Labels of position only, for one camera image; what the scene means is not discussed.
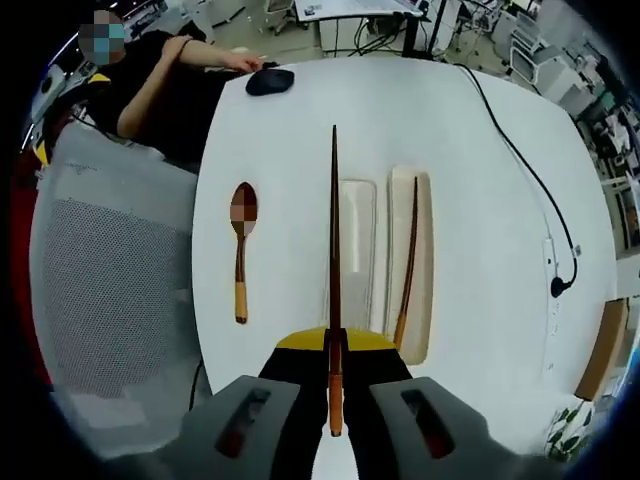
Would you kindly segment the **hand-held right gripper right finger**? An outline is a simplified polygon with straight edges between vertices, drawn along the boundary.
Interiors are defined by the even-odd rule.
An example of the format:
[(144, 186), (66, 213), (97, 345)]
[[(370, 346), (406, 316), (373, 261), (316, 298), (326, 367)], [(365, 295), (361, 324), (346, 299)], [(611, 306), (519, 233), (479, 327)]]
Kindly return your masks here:
[(427, 377), (414, 378), (394, 344), (342, 333), (343, 415), (361, 479), (487, 479), (484, 417)]

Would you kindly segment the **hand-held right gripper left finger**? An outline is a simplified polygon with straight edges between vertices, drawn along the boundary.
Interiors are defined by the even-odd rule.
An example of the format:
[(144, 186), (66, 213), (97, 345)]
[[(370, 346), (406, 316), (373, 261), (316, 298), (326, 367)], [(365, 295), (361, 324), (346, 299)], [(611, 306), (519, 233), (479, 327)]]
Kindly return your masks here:
[(184, 418), (182, 479), (309, 479), (328, 419), (329, 333), (281, 340), (259, 375), (242, 375)]

